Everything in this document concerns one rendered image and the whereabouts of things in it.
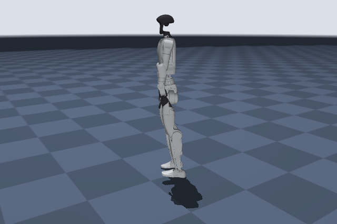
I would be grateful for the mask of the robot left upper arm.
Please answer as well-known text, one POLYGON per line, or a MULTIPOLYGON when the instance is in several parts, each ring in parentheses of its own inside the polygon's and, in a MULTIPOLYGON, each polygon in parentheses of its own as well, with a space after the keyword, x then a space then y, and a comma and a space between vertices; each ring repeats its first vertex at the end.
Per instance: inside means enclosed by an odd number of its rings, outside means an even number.
MULTIPOLYGON (((166 67, 166 70, 168 69, 169 66, 169 61, 170 61, 170 56, 171 56, 171 51, 173 49, 174 42, 172 40, 166 39, 163 42, 163 51, 162 51, 162 64, 159 65, 164 65, 166 67)), ((158 65, 158 67, 159 67, 158 65)), ((157 67, 157 70, 158 70, 157 67)))

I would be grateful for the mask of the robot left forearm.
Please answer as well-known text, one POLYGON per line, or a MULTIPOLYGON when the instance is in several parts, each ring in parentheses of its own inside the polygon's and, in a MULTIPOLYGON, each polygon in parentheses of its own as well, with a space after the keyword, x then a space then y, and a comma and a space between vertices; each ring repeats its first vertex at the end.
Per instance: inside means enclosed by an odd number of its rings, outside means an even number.
POLYGON ((167 75, 166 75, 166 67, 164 65, 159 65, 158 67, 158 85, 157 85, 157 88, 159 89, 160 91, 160 95, 161 96, 164 96, 166 95, 166 92, 165 92, 165 80, 167 78, 167 75))

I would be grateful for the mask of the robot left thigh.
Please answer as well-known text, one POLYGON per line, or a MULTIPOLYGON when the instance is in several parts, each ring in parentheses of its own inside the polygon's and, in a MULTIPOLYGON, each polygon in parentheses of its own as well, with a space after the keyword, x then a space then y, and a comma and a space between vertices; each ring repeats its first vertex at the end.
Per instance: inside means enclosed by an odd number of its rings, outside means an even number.
MULTIPOLYGON (((177 104, 178 94, 175 93, 174 90, 168 90, 167 98, 170 101, 171 105, 177 104)), ((162 107, 162 119, 166 132, 171 139, 175 131, 179 131, 182 135, 182 132, 179 129, 173 128, 175 123, 175 111, 174 107, 172 108, 169 106, 169 103, 162 107)))

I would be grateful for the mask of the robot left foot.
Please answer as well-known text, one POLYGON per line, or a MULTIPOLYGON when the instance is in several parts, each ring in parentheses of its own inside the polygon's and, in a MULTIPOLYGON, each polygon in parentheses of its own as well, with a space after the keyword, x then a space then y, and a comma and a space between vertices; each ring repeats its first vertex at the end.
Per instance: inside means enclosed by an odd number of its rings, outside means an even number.
POLYGON ((162 176, 166 176, 166 177, 180 177, 180 178, 186 177, 186 172, 183 169, 181 169, 181 172, 177 172, 177 171, 175 171, 175 169, 162 171, 161 174, 162 174, 162 176))

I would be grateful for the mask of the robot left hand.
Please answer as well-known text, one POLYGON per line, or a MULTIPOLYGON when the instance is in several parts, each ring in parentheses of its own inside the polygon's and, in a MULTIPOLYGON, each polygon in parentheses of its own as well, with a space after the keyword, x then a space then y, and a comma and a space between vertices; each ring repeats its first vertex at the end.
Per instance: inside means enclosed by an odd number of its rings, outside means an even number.
MULTIPOLYGON (((165 92, 166 92, 166 89, 165 89, 165 92)), ((160 95, 160 91, 159 91, 159 95, 160 95)), ((160 107, 161 107, 161 104, 162 104, 162 107, 163 107, 163 106, 166 105, 167 103, 170 105, 170 107, 172 107, 171 104, 170 104, 170 101, 168 101, 168 98, 167 98, 167 92, 166 92, 166 96, 161 96, 161 95, 160 95, 160 98, 161 98, 161 100, 160 100, 160 104, 159 104, 159 109, 160 109, 160 107)))

